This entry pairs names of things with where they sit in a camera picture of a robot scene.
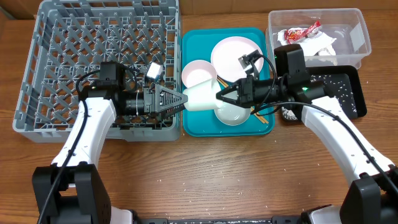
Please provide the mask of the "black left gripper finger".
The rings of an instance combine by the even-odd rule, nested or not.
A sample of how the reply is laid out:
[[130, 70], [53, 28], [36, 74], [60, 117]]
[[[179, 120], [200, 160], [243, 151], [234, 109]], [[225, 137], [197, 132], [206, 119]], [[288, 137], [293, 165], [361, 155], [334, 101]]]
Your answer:
[[169, 108], [167, 110], [161, 111], [158, 115], [157, 118], [169, 118], [173, 117], [175, 114], [178, 114], [179, 112], [183, 111], [185, 109], [184, 104], [174, 106], [173, 108]]
[[182, 105], [187, 101], [187, 95], [162, 85], [155, 85], [155, 102], [158, 105]]

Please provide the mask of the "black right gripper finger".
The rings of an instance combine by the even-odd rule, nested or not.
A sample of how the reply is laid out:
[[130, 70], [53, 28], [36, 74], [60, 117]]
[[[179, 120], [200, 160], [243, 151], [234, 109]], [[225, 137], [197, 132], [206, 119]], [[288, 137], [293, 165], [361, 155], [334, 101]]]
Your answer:
[[217, 99], [240, 99], [241, 97], [241, 82], [235, 82], [227, 87], [224, 87], [216, 94]]
[[241, 98], [240, 97], [237, 97], [236, 99], [232, 99], [232, 98], [229, 98], [229, 97], [226, 97], [226, 96], [217, 96], [216, 98], [218, 100], [221, 100], [224, 103], [229, 103], [231, 105], [238, 106], [240, 108], [245, 108], [245, 106], [241, 103]]

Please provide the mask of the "grey small bowl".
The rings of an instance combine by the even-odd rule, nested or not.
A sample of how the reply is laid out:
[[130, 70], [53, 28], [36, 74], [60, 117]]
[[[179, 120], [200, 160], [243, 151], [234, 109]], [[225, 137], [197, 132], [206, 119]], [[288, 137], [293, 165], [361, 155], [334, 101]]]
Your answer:
[[214, 110], [215, 116], [223, 124], [237, 126], [243, 124], [250, 117], [250, 109], [223, 103], [222, 107]]

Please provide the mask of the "white plastic cup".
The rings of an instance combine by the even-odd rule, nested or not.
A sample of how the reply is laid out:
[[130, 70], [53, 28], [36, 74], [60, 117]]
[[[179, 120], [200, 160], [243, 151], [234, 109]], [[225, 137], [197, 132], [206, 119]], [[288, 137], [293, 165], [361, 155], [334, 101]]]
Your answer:
[[222, 107], [223, 102], [216, 98], [221, 91], [217, 79], [209, 79], [183, 91], [188, 96], [184, 107], [188, 111], [215, 110]]

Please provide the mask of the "white rice pile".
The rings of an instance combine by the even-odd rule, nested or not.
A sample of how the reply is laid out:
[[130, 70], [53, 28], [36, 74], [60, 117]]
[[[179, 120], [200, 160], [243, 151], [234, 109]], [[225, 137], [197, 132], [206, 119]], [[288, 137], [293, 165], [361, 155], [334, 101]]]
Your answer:
[[295, 116], [295, 114], [292, 110], [288, 110], [284, 107], [281, 107], [281, 112], [282, 112], [282, 117], [286, 121], [297, 121], [297, 117]]

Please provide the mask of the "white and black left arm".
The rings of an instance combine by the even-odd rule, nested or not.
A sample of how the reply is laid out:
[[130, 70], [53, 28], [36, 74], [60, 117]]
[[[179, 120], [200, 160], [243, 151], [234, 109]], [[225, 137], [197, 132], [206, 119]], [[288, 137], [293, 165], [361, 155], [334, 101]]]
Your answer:
[[32, 176], [39, 223], [138, 223], [136, 212], [111, 205], [97, 165], [106, 135], [119, 116], [168, 118], [184, 110], [187, 95], [162, 85], [127, 90], [126, 73], [139, 70], [102, 62], [98, 79], [78, 92], [78, 114], [50, 166]]

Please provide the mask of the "clear plastic waste bin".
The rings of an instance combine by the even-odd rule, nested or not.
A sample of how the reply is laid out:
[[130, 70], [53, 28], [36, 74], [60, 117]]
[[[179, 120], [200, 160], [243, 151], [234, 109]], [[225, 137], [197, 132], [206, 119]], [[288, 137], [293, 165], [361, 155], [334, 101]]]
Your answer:
[[266, 29], [267, 53], [275, 61], [274, 49], [282, 45], [282, 36], [278, 33], [291, 28], [308, 28], [316, 21], [322, 25], [320, 31], [333, 38], [331, 44], [335, 55], [328, 52], [306, 55], [308, 67], [351, 65], [361, 67], [361, 60], [370, 55], [369, 32], [362, 15], [356, 8], [338, 9], [295, 9], [272, 11], [268, 17]]

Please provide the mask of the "large white round plate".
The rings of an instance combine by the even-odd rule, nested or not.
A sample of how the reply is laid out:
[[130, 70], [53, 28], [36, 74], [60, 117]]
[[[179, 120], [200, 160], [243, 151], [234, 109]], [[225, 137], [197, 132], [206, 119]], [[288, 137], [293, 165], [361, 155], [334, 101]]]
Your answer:
[[246, 78], [247, 74], [239, 62], [239, 58], [248, 55], [255, 50], [262, 53], [260, 47], [252, 40], [233, 36], [218, 42], [211, 53], [211, 64], [219, 77], [227, 82], [234, 83], [240, 78]]

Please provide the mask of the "white shallow bowl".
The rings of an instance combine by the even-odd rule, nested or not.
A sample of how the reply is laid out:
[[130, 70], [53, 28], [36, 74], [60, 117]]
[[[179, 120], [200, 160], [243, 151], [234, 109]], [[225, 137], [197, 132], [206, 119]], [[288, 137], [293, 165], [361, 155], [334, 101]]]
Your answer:
[[182, 82], [186, 88], [217, 77], [214, 66], [206, 60], [194, 60], [183, 68]]

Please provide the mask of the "teal serving tray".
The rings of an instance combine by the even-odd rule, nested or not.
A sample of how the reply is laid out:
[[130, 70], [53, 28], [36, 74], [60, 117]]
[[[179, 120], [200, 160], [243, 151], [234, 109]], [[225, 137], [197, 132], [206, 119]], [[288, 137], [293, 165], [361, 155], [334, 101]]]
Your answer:
[[[183, 37], [182, 65], [194, 60], [206, 60], [211, 63], [211, 53], [215, 45], [227, 37], [240, 36], [255, 42], [267, 55], [266, 38], [263, 31], [257, 28], [230, 28], [191, 30]], [[270, 133], [275, 125], [274, 115], [267, 115], [268, 123], [261, 123], [254, 115], [237, 126], [223, 124], [215, 116], [213, 110], [183, 111], [183, 127], [194, 137], [222, 137], [222, 136], [253, 136]]]

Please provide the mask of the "red snack wrapper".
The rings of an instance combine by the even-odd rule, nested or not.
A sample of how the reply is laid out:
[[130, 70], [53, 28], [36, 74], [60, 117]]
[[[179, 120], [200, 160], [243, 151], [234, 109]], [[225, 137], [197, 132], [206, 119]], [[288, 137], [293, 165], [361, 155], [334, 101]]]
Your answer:
[[316, 21], [312, 26], [304, 28], [291, 28], [284, 31], [284, 39], [288, 44], [300, 42], [306, 38], [313, 37], [321, 28], [321, 23]]

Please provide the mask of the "crumpled white paper napkin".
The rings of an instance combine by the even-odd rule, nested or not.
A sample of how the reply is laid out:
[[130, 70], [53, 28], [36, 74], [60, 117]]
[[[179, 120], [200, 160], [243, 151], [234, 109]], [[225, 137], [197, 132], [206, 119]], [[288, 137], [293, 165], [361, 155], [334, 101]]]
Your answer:
[[336, 38], [332, 38], [324, 32], [318, 31], [314, 36], [304, 38], [299, 41], [298, 44], [301, 46], [304, 56], [328, 56], [336, 55], [336, 52], [332, 46], [332, 43]]

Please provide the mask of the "black rectangular tray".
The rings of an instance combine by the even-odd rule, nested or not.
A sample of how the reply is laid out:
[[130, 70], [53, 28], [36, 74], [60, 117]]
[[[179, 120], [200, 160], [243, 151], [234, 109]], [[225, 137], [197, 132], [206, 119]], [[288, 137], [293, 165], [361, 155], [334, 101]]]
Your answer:
[[367, 107], [358, 75], [351, 65], [308, 67], [311, 81], [323, 81], [333, 92], [349, 119], [358, 119], [367, 114]]

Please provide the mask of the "grey plastic dish rack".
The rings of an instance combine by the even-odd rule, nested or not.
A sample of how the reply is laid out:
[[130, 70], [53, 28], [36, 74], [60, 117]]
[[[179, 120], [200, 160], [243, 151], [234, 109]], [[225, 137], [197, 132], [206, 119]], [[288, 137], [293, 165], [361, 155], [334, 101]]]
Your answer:
[[66, 141], [78, 111], [77, 88], [93, 83], [101, 62], [146, 73], [181, 90], [177, 1], [43, 1], [39, 6], [13, 128], [33, 142]]

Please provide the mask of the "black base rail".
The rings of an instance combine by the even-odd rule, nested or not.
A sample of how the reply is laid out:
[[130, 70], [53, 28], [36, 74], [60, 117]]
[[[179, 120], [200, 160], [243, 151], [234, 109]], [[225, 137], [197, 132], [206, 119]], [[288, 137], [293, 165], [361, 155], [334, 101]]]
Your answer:
[[272, 218], [260, 219], [181, 219], [169, 220], [167, 218], [137, 218], [138, 224], [300, 224], [301, 217], [293, 216], [273, 216]]

